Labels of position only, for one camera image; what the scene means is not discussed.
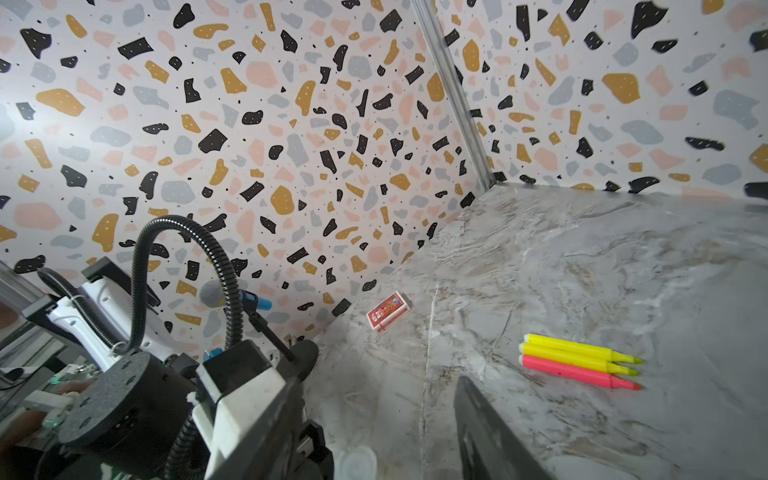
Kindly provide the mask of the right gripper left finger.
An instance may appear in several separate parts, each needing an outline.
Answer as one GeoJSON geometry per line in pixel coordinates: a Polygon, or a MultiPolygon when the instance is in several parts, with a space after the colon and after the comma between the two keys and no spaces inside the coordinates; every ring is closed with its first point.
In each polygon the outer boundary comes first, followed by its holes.
{"type": "Polygon", "coordinates": [[[286,479],[302,426],[303,385],[286,385],[210,479],[286,479]]]}

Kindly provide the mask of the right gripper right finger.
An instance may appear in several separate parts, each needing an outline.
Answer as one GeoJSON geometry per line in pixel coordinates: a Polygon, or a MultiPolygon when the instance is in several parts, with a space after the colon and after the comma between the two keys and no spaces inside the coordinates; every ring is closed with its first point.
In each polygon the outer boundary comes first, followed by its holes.
{"type": "Polygon", "coordinates": [[[463,479],[551,479],[467,376],[454,409],[463,479]]]}

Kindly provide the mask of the pink highlighter pen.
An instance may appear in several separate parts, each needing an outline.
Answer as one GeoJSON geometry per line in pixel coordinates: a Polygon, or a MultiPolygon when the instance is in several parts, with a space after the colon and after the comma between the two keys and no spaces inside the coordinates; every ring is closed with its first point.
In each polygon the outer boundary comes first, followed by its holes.
{"type": "Polygon", "coordinates": [[[618,378],[609,373],[593,371],[577,366],[566,365],[551,360],[546,360],[529,355],[519,357],[520,363],[525,368],[549,375],[563,377],[569,380],[599,386],[607,389],[626,389],[639,391],[643,387],[629,380],[618,378]]]}

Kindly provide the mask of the yellow highlighter pen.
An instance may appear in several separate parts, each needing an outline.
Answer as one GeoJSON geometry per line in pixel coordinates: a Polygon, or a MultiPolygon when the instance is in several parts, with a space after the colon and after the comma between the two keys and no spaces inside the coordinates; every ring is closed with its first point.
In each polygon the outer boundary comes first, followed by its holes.
{"type": "Polygon", "coordinates": [[[608,360],[586,355],[579,355],[576,353],[570,353],[563,350],[539,346],[536,344],[521,343],[519,345],[519,350],[525,356],[549,360],[564,365],[580,367],[591,371],[627,376],[639,375],[637,370],[614,364],[608,360]]]}
{"type": "Polygon", "coordinates": [[[573,354],[590,356],[613,363],[642,364],[643,360],[628,354],[624,354],[609,348],[561,340],[557,338],[528,333],[524,335],[524,342],[541,347],[552,348],[573,354]]]}

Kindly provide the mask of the red card packet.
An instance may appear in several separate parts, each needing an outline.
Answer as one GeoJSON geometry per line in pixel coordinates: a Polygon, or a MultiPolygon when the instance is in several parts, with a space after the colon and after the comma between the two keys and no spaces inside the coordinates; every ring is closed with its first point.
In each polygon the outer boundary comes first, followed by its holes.
{"type": "Polygon", "coordinates": [[[366,318],[372,330],[383,332],[411,310],[407,298],[395,291],[373,307],[366,318]]]}

